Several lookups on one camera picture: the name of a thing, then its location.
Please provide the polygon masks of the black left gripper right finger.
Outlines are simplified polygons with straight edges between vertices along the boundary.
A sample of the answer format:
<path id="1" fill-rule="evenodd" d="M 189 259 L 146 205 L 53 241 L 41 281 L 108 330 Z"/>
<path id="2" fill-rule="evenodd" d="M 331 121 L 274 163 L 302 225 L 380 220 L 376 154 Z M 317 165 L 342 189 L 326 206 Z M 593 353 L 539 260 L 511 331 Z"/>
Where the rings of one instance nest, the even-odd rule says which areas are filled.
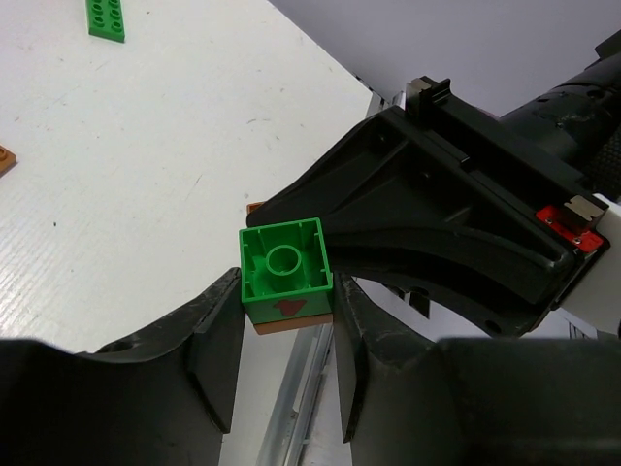
<path id="1" fill-rule="evenodd" d="M 356 465 L 616 465 L 620 345 L 432 342 L 334 278 L 343 441 Z"/>

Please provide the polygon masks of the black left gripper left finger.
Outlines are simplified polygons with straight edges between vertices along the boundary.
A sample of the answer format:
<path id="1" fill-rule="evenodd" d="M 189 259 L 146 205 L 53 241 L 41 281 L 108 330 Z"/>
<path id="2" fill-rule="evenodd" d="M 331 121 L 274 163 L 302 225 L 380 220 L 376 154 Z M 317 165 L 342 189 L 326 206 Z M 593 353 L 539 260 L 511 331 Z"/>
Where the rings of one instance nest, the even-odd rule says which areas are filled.
<path id="1" fill-rule="evenodd" d="M 232 268 L 95 352 L 1 343 L 5 465 L 215 465 L 232 426 L 245 313 Z"/>

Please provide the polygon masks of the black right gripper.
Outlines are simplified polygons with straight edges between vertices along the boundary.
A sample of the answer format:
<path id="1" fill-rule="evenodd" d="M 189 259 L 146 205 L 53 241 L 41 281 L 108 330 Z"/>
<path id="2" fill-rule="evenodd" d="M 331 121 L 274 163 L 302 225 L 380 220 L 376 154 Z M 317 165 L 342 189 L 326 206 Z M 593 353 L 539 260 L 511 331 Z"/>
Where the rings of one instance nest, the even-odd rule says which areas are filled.
<path id="1" fill-rule="evenodd" d="M 390 110 L 352 128 L 246 223 L 316 217 L 335 271 L 419 292 L 488 334 L 524 334 L 609 247 L 597 226 L 620 198 L 619 34 L 595 51 L 583 72 L 498 120 L 448 80 L 408 85 L 407 112 L 482 156 L 471 165 L 491 170 L 496 192 L 531 202 L 538 220 Z"/>

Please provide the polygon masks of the orange lego plate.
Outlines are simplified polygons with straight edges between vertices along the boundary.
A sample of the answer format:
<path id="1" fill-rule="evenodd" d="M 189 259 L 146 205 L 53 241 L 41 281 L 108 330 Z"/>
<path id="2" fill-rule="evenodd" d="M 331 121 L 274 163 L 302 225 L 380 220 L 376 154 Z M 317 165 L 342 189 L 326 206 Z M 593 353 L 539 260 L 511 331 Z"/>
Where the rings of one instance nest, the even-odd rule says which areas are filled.
<path id="1" fill-rule="evenodd" d="M 12 170 L 16 164 L 16 155 L 4 146 L 0 146 L 0 176 L 4 176 L 7 172 Z"/>

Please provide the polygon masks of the green lego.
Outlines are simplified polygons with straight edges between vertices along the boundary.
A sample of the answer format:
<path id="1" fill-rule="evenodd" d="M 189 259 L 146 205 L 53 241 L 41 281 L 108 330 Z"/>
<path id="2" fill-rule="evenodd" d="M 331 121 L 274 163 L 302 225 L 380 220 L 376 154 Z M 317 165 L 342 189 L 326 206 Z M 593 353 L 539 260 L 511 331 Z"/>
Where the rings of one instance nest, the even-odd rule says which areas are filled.
<path id="1" fill-rule="evenodd" d="M 120 0 L 86 0 L 88 34 L 124 43 L 125 28 Z"/>

